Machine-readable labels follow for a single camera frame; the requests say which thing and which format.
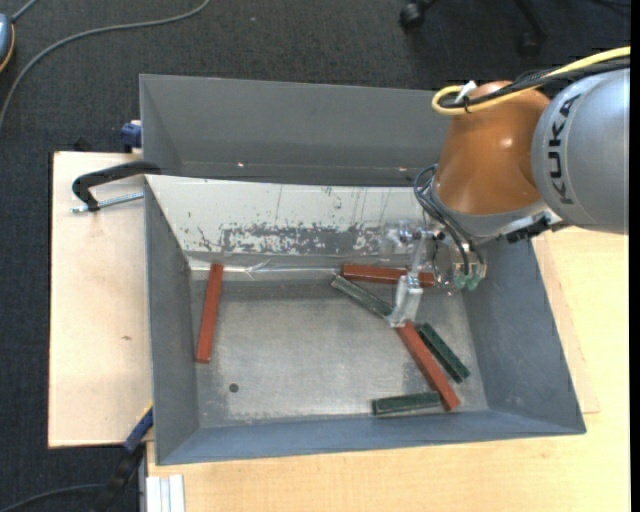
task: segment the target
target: black cable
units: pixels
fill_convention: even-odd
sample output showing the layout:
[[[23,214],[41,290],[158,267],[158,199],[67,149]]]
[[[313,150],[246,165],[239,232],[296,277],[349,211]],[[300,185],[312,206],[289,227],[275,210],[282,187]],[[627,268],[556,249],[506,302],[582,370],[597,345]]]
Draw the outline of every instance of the black cable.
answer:
[[[107,512],[111,508],[116,498],[124,492],[129,482],[133,480],[143,457],[144,445],[139,442],[133,452],[128,453],[125,449],[124,455],[118,461],[115,472],[107,485],[102,486],[102,491],[96,496],[89,508],[89,512]]]
[[[18,12],[16,12],[13,16],[11,16],[11,23],[15,23],[16,21],[18,21],[18,18],[22,16],[25,12],[27,12],[29,9],[31,9],[31,7],[33,7],[33,4],[35,4],[37,1],[38,0],[30,0],[29,2],[24,4],[18,10]]]
[[[433,173],[435,172],[437,167],[438,167],[437,164],[433,164],[430,167],[427,167],[426,169],[423,169],[420,173],[418,173],[418,175],[415,177],[413,181],[413,192],[416,196],[416,199],[418,200],[418,203],[420,204],[420,206],[422,206],[424,211],[426,211],[430,217],[433,217],[436,221],[442,224],[447,230],[447,233],[449,234],[453,242],[456,244],[456,247],[460,251],[460,254],[462,256],[462,261],[464,264],[464,273],[465,275],[468,276],[470,271],[469,256],[467,255],[467,251],[462,245],[462,241],[460,240],[458,233],[456,232],[454,227],[452,227],[450,224],[451,219],[445,218],[445,216],[441,212],[439,212],[435,208],[435,206],[427,200],[426,194],[424,193],[426,190],[429,189],[429,185],[431,184],[430,180],[433,179]],[[432,173],[432,176],[429,178],[429,181],[427,182],[427,184],[424,187],[422,187],[422,190],[420,190],[419,182],[422,179],[422,177],[427,173]],[[466,242],[469,245],[471,245],[470,240],[466,237],[465,239],[466,239]]]
[[[609,71],[615,71],[617,69],[627,68],[630,66],[630,62],[631,61],[629,57],[618,57],[610,61],[599,62],[596,64],[592,64],[590,66],[587,66],[585,68],[565,71],[563,73],[556,73],[554,75],[548,74],[553,70],[543,70],[543,71],[528,73],[527,75],[517,79],[511,84],[501,87],[500,89],[493,91],[491,93],[485,94],[477,98],[465,97],[466,98],[465,106],[480,105],[482,103],[499,98],[501,96],[506,96],[507,94],[512,94],[514,92],[529,89],[531,87],[541,87],[558,80],[577,80],[579,78],[584,78],[586,76],[591,76],[595,74],[606,73]],[[454,109],[454,108],[460,108],[461,105],[460,105],[460,102],[456,102],[453,99],[446,100],[445,98],[442,98],[440,102],[440,106],[445,109],[447,108]]]
[[[424,195],[424,198],[432,206],[433,209],[437,209],[436,205],[433,202],[433,199],[431,198],[432,193],[433,193],[433,189],[431,188],[431,186],[429,186],[429,189],[427,190],[427,193]],[[445,219],[446,223],[450,225],[450,229],[452,229],[456,233],[460,233],[460,236],[462,236],[465,242],[467,242],[467,245],[469,246],[469,250],[471,252],[474,252],[478,257],[478,262],[480,262],[481,265],[484,265],[484,258],[482,257],[482,254],[476,250],[473,237],[466,230],[462,229],[462,226],[460,226],[460,224],[458,224],[458,222],[455,219],[453,219],[451,216],[449,216],[447,213],[440,212],[440,215],[442,216],[443,219]]]
[[[28,3],[25,7],[30,7],[30,5],[33,5],[33,2],[34,0],[31,0],[31,2]],[[48,48],[42,50],[38,55],[36,55],[33,59],[31,59],[31,61],[22,69],[22,71],[20,71],[20,73],[18,74],[18,77],[15,79],[15,81],[11,85],[9,92],[7,93],[7,97],[2,105],[2,109],[0,109],[0,132],[2,132],[2,125],[4,123],[5,116],[7,115],[7,110],[9,110],[9,104],[11,103],[11,99],[13,98],[13,95],[15,94],[16,89],[18,88],[18,85],[20,85],[20,82],[22,82],[22,79],[31,70],[31,68],[33,68],[33,66],[35,66],[38,62],[40,62],[40,60],[42,60],[44,57],[49,55],[51,52],[57,50],[58,48],[61,48],[62,46],[65,46],[68,43],[72,43],[74,41],[77,41],[78,39],[83,39],[85,37],[93,36],[96,34],[104,34],[106,32],[115,32],[118,30],[132,30],[132,29],[145,28],[145,27],[157,27],[159,25],[166,25],[168,23],[182,21],[187,18],[190,18],[191,16],[195,16],[196,14],[198,14],[210,2],[211,0],[204,0],[195,9],[189,12],[186,12],[184,14],[178,14],[176,16],[172,16],[170,18],[164,18],[161,20],[152,20],[152,21],[141,21],[136,23],[128,23],[126,25],[112,25],[109,27],[94,28],[91,30],[87,30],[85,32],[80,32],[79,34],[69,36],[65,39],[58,41],[57,43],[52,44]]]
[[[95,491],[97,489],[102,489],[104,484],[84,484],[84,485],[75,485],[72,487],[63,487],[61,489],[54,489],[53,491],[43,492],[42,494],[36,494],[31,498],[27,498],[26,500],[19,501],[13,505],[9,505],[6,508],[0,510],[0,512],[13,512],[14,510],[18,510],[26,505],[30,505],[31,503],[35,503],[36,501],[41,501],[47,498],[51,498],[53,496],[59,496],[60,494],[71,494],[76,492],[86,492],[86,491]]]
[[[631,0],[628,2],[622,2],[618,0],[591,0],[594,4],[604,5],[606,7],[624,7],[625,9],[631,9]]]

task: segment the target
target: cable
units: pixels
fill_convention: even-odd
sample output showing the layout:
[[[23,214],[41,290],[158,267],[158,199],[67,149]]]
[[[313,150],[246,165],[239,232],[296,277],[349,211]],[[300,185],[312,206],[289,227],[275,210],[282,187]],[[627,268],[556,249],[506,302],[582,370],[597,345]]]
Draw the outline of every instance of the cable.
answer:
[[[438,167],[438,164],[433,164],[433,165],[427,167],[426,169],[423,169],[415,177],[415,179],[413,180],[413,192],[414,192],[414,194],[416,196],[416,199],[418,200],[418,203],[420,204],[420,206],[422,206],[424,211],[426,211],[429,216],[434,218],[436,221],[438,221],[440,224],[442,224],[445,227],[445,229],[449,233],[449,236],[451,236],[451,239],[456,244],[456,247],[458,248],[458,251],[460,251],[460,254],[462,256],[463,265],[464,265],[464,274],[465,275],[469,275],[469,271],[470,271],[469,256],[467,255],[467,251],[465,250],[464,246],[462,245],[462,241],[460,240],[460,237],[458,236],[458,233],[451,226],[451,223],[450,223],[451,219],[446,218],[440,211],[438,211],[435,208],[435,206],[433,204],[431,204],[430,201],[427,200],[426,194],[424,194],[424,192],[430,188],[431,181],[433,180],[433,173],[435,172],[437,167]],[[432,173],[431,177],[429,178],[429,181],[427,182],[427,184],[425,186],[420,188],[419,187],[420,179],[425,174],[427,174],[429,172]],[[470,244],[470,240],[468,238],[466,238],[466,241],[467,241],[467,243],[469,245],[471,245]]]
[[[18,510],[26,505],[31,503],[35,503],[36,501],[44,500],[47,498],[51,498],[53,496],[58,496],[60,494],[70,494],[75,492],[85,492],[85,491],[95,491],[97,489],[102,489],[104,487],[103,484],[85,484],[85,485],[75,485],[73,487],[64,487],[62,489],[55,489],[49,492],[43,492],[42,494],[37,494],[32,496],[31,498],[27,498],[26,500],[19,501],[14,505],[9,505],[6,508],[0,510],[0,512],[13,512],[14,510]]]
[[[541,72],[532,73],[512,82],[509,85],[505,85],[504,87],[501,87],[496,91],[485,94],[484,96],[480,96],[478,98],[469,98],[465,106],[468,109],[470,106],[480,105],[494,98],[499,98],[507,95],[514,96],[515,95],[514,93],[520,93],[520,92],[523,92],[524,90],[530,90],[532,88],[541,87],[555,80],[576,80],[578,78],[583,78],[587,74],[587,71],[589,71],[589,74],[599,74],[599,73],[606,73],[608,71],[614,71],[617,69],[627,68],[629,67],[629,65],[630,65],[629,57],[624,57],[621,59],[615,59],[608,62],[593,64],[592,66],[589,66],[587,70],[574,69],[572,71],[565,71],[563,73],[556,73],[553,75],[548,73],[542,74]],[[456,108],[455,106],[453,106],[454,104],[451,104],[451,105],[452,106],[450,107],[446,105],[444,102],[443,104],[441,104],[441,106],[444,108]]]
[[[625,9],[631,9],[631,0],[628,2],[616,1],[616,0],[591,0],[594,4],[604,5],[606,7],[624,7]]]
[[[565,66],[561,66],[559,68],[548,71],[540,77],[534,74],[534,77],[535,77],[534,82],[536,81],[544,82],[545,80],[560,79],[568,73],[572,73],[574,71],[581,71],[586,68],[596,66],[601,63],[605,63],[607,61],[629,57],[630,55],[631,55],[630,46],[615,48],[613,50],[597,53],[595,55],[585,57],[584,59],[577,60],[576,62],[573,62],[571,64],[567,64]],[[502,103],[509,99],[512,99],[526,91],[536,89],[540,85],[542,85],[542,83],[537,83],[537,84],[534,83],[526,87],[519,88],[511,93],[500,94],[498,91],[496,91],[494,93],[491,93],[491,95],[486,95],[479,98],[473,98],[473,100],[465,97],[464,106],[443,106],[442,101],[444,97],[452,94],[458,94],[462,90],[461,85],[452,85],[452,86],[444,87],[443,89],[438,91],[433,97],[431,106],[439,114],[444,114],[449,116],[472,113],[478,110],[491,107],[498,103]]]
[[[31,7],[33,6],[33,4],[35,4],[38,0],[30,0],[29,2],[27,2],[26,4],[24,4],[17,13],[15,13],[13,16],[11,16],[11,22],[15,23],[16,21],[18,21],[18,18],[20,16],[22,16],[25,12],[27,12],[29,9],[31,9]]]
[[[32,5],[34,1],[35,0],[31,0],[31,2],[29,4],[27,4],[25,7],[30,7],[30,4]],[[172,16],[170,18],[164,18],[164,19],[161,19],[161,20],[153,20],[153,21],[141,21],[141,22],[137,22],[137,23],[128,23],[128,24],[125,24],[125,25],[112,25],[110,27],[94,28],[94,29],[91,29],[91,30],[87,30],[86,32],[80,32],[79,34],[75,34],[75,35],[69,36],[69,37],[67,37],[65,39],[62,39],[62,40],[58,41],[57,43],[52,44],[51,46],[49,46],[45,50],[41,51],[33,59],[31,59],[31,61],[22,69],[22,71],[20,71],[20,73],[18,74],[17,78],[15,79],[13,84],[11,85],[11,88],[9,89],[9,92],[7,93],[7,98],[5,99],[4,104],[2,105],[2,110],[0,110],[0,133],[2,133],[2,125],[4,124],[4,119],[5,119],[6,115],[7,115],[7,110],[9,110],[9,104],[11,103],[11,99],[13,98],[13,95],[15,94],[16,89],[18,88],[18,85],[20,85],[20,82],[22,82],[22,80],[24,79],[25,75],[38,62],[40,62],[40,60],[42,60],[44,57],[49,55],[51,52],[57,50],[58,48],[61,48],[62,46],[66,45],[68,43],[72,43],[72,42],[77,41],[79,39],[83,39],[85,37],[93,36],[93,35],[96,35],[96,34],[104,34],[106,32],[115,32],[115,31],[119,31],[119,30],[132,30],[132,29],[137,29],[137,28],[157,27],[159,25],[166,25],[168,23],[174,23],[176,21],[182,21],[182,20],[185,20],[187,18],[190,18],[190,17],[195,16],[196,14],[198,14],[210,2],[211,2],[211,0],[204,0],[204,2],[202,2],[202,4],[200,4],[200,6],[196,7],[192,11],[189,11],[189,12],[184,13],[184,14],[179,14],[177,16]]]

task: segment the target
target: wooden table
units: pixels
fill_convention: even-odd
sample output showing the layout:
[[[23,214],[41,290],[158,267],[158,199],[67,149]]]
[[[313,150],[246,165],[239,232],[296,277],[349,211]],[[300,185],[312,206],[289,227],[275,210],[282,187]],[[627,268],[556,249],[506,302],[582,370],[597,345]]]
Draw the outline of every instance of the wooden table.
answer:
[[[122,442],[150,398],[144,266],[136,267],[144,265],[144,236],[126,215],[140,216],[141,202],[84,222],[66,211],[77,204],[68,188],[73,178],[127,158],[55,156],[51,447]],[[71,250],[87,240],[92,252]],[[189,512],[629,510],[628,237],[570,228],[539,238],[535,248],[587,434],[162,467],[149,442],[147,473],[184,475]],[[116,277],[110,265],[119,265]],[[70,304],[82,308],[85,327]],[[92,308],[98,313],[87,313]],[[122,330],[131,325],[133,336]],[[86,326],[92,337],[80,336]]]

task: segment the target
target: chair wheel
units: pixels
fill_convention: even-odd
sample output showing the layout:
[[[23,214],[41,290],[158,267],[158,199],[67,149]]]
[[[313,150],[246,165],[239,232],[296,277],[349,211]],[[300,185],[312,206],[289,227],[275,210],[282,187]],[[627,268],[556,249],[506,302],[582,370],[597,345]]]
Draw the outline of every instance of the chair wheel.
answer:
[[[424,24],[424,9],[417,3],[411,2],[405,5],[400,11],[400,25],[405,30],[413,30]]]
[[[540,42],[531,32],[523,32],[518,40],[518,53],[523,57],[535,57],[540,53]]]

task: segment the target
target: red block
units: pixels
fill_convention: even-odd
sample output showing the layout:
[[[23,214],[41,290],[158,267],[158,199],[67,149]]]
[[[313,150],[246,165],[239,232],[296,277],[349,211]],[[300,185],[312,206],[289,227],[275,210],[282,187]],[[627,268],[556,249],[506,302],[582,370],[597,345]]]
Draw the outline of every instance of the red block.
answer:
[[[444,409],[450,411],[458,407],[458,405],[460,405],[460,399],[449,384],[447,377],[438,366],[438,363],[431,355],[431,352],[425,347],[415,327],[407,322],[403,327],[396,327],[396,331],[418,365],[418,368],[420,368],[422,375],[427,379],[429,385],[440,393],[440,399],[442,400]]]
[[[342,265],[342,277],[349,281],[367,281],[369,283],[395,284],[407,271],[401,268],[372,267],[369,265]],[[434,277],[429,272],[420,272],[418,279],[423,288],[433,286]]]
[[[223,271],[224,267],[218,263],[211,265],[211,270],[209,271],[207,294],[204,299],[202,322],[200,323],[200,337],[198,338],[198,348],[196,350],[196,361],[198,363],[208,363],[211,360]]]

